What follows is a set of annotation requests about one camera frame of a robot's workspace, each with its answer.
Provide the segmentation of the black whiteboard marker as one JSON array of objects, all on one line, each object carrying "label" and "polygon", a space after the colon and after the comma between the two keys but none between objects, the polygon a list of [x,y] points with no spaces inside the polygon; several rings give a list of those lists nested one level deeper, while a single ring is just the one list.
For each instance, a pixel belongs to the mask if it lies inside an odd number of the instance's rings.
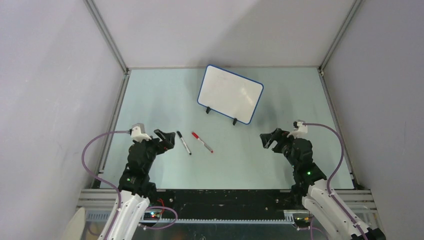
[{"label": "black whiteboard marker", "polygon": [[177,131],[176,131],[176,133],[177,133],[177,135],[178,135],[178,137],[179,137],[179,139],[180,139],[180,141],[181,141],[182,145],[184,146],[184,149],[185,149],[185,150],[187,151],[187,153],[191,156],[191,155],[192,155],[192,152],[191,152],[191,150],[190,150],[189,146],[187,145],[186,141],[184,140],[184,138],[183,138],[183,136],[182,136],[181,132],[177,130]]}]

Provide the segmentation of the blue framed whiteboard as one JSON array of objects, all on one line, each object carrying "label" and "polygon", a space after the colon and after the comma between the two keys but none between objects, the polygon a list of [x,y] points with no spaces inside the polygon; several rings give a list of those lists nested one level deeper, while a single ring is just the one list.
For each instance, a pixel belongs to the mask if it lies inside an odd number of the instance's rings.
[{"label": "blue framed whiteboard", "polygon": [[209,64],[196,101],[205,108],[210,107],[211,111],[248,125],[263,91],[262,83]]}]

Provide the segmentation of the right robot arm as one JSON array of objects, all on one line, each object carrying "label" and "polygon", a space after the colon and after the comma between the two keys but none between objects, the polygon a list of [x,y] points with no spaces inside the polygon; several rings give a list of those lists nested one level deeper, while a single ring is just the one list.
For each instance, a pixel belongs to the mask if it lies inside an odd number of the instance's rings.
[{"label": "right robot arm", "polygon": [[293,168],[294,185],[291,204],[306,208],[324,227],[331,240],[384,240],[379,228],[372,229],[361,220],[331,187],[327,176],[314,163],[313,145],[299,137],[299,130],[291,132],[276,128],[259,135],[265,149],[283,154]]}]

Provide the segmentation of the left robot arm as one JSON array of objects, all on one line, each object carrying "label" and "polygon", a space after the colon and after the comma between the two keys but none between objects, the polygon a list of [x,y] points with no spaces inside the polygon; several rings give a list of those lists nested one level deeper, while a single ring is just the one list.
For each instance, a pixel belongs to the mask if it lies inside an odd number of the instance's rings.
[{"label": "left robot arm", "polygon": [[153,131],[157,138],[144,133],[140,126],[130,131],[133,144],[128,149],[127,163],[119,179],[117,197],[99,240],[132,239],[147,208],[158,202],[156,184],[149,171],[158,155],[175,146],[175,132]]}]

